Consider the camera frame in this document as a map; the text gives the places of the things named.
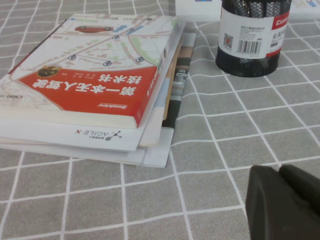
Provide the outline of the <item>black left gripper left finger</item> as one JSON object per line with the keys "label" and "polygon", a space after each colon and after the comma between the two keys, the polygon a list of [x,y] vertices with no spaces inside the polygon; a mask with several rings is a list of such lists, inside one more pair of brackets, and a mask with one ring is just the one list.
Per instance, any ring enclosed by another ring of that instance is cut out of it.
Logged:
{"label": "black left gripper left finger", "polygon": [[320,216],[272,167],[250,168],[245,210],[252,240],[320,238]]}

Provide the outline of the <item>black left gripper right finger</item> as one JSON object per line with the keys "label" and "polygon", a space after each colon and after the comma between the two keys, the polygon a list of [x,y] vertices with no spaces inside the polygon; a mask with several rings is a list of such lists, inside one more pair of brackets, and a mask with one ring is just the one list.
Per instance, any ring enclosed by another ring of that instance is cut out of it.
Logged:
{"label": "black left gripper right finger", "polygon": [[279,174],[291,188],[320,215],[320,179],[291,164],[279,168]]}

